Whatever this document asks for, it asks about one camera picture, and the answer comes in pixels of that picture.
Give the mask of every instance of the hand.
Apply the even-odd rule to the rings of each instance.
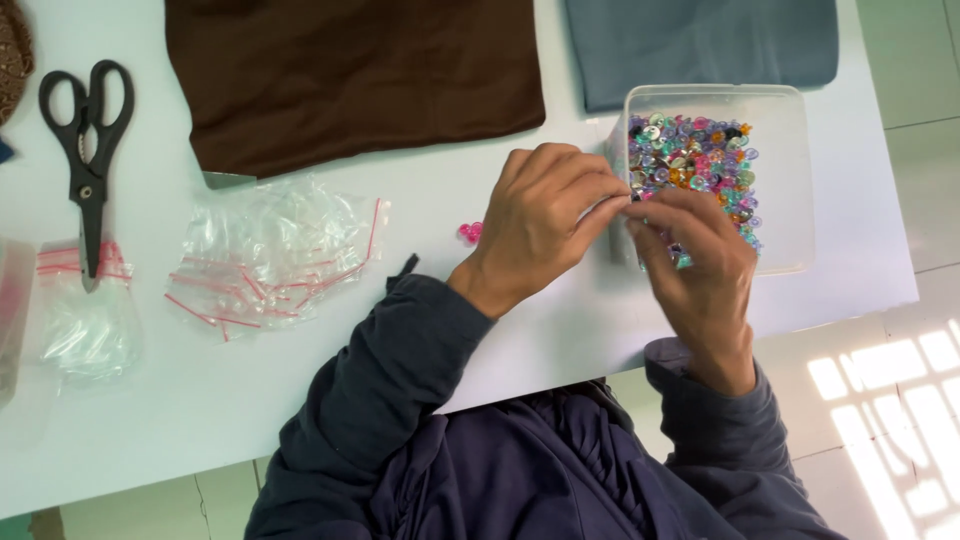
[[[709,193],[665,189],[623,209],[636,254],[670,326],[693,353],[689,375],[721,394],[756,386],[754,331],[747,324],[756,252]],[[693,265],[678,270],[660,233],[684,246]]]
[[[493,187],[480,242],[447,284],[499,319],[580,262],[628,204],[630,188],[600,156],[568,144],[514,150]]]

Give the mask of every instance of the scissors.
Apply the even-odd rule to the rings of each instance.
[[[106,78],[116,71],[123,80],[124,101],[120,114],[112,124],[104,125]],[[73,86],[73,119],[66,125],[57,123],[50,112],[54,88],[68,81]],[[90,71],[90,94],[76,77],[63,71],[51,71],[40,82],[40,112],[54,132],[70,163],[70,200],[80,207],[80,269],[86,292],[93,291],[100,266],[100,237],[107,202],[107,172],[113,151],[127,130],[133,115],[133,82],[130,73],[112,60],[98,61]],[[97,133],[97,151],[84,158],[84,135],[93,128]]]

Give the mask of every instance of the white table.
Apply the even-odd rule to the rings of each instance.
[[[840,69],[805,94],[816,200],[817,259],[755,283],[757,335],[795,331],[917,300],[893,174],[854,0],[839,0]],[[269,454],[317,368],[383,294],[410,253],[445,278],[467,253],[453,235],[481,219],[507,152],[543,141],[595,147],[613,115],[582,113],[561,0],[537,0],[547,120],[542,128],[465,144],[371,154],[317,167],[345,191],[393,201],[385,260],[326,301],[295,331],[210,347],[183,331],[163,298],[180,259],[192,194],[204,189],[188,143],[190,116],[164,44],[161,0],[29,0],[37,73],[4,137],[19,152],[0,166],[0,234],[34,242],[77,234],[67,164],[36,105],[45,72],[84,80],[104,58],[128,67],[136,111],[111,170],[110,227],[136,265],[143,322],[141,369],[121,384],[55,396],[54,382],[22,369],[0,411],[0,518]],[[843,144],[829,134],[849,134]],[[25,357],[36,357],[31,311]],[[491,332],[446,410],[480,405],[638,366],[637,351],[671,333],[636,269],[609,262],[605,242]]]

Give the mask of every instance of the patterned fabric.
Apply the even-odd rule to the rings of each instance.
[[[13,115],[34,72],[30,30],[15,0],[0,0],[0,126]]]

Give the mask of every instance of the person's left hand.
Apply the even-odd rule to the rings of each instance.
[[[493,188],[480,243],[447,284],[498,319],[580,262],[629,204],[630,188],[600,156],[569,144],[514,150]]]

